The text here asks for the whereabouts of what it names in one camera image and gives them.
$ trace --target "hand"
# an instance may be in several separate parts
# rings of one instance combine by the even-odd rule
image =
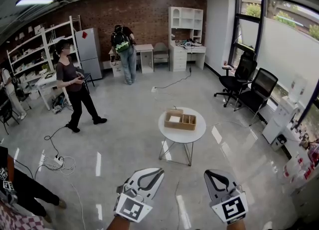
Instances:
[[[80,72],[76,72],[76,74],[78,75],[78,77],[84,78],[84,75]]]
[[[72,84],[82,84],[84,81],[80,80],[81,77],[76,77],[74,80],[72,80]]]

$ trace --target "red brick wall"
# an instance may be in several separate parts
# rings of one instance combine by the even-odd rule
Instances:
[[[188,7],[204,10],[203,38],[205,37],[205,17],[207,0],[81,0],[64,6],[54,12],[34,20],[33,27],[46,23],[60,24],[68,20],[69,15],[81,16],[82,29],[96,27],[99,31],[102,60],[108,60],[111,49],[110,37],[116,24],[128,26],[134,33],[137,44],[157,42],[168,45],[168,7]],[[27,27],[21,29],[27,36]],[[179,39],[187,39],[189,31],[181,31]],[[6,57],[6,49],[13,49],[14,44],[0,46],[0,61]]]

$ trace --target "ceiling light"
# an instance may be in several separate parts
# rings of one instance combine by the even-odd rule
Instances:
[[[53,0],[19,0],[16,2],[15,6],[22,5],[35,5],[35,4],[49,4],[52,3]]]

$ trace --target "tree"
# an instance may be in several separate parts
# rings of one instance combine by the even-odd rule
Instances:
[[[319,41],[319,25],[310,25],[309,35]]]
[[[275,17],[274,20],[277,20],[283,24],[286,24],[288,26],[291,26],[293,28],[296,27],[296,23],[292,22],[294,20],[292,17],[290,17],[287,13],[280,11]]]
[[[250,3],[246,8],[246,15],[260,17],[261,8],[257,3]]]

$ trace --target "refrigerator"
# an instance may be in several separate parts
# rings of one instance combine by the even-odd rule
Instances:
[[[89,28],[75,33],[76,44],[82,69],[90,73],[93,80],[103,78],[103,63],[97,28]]]

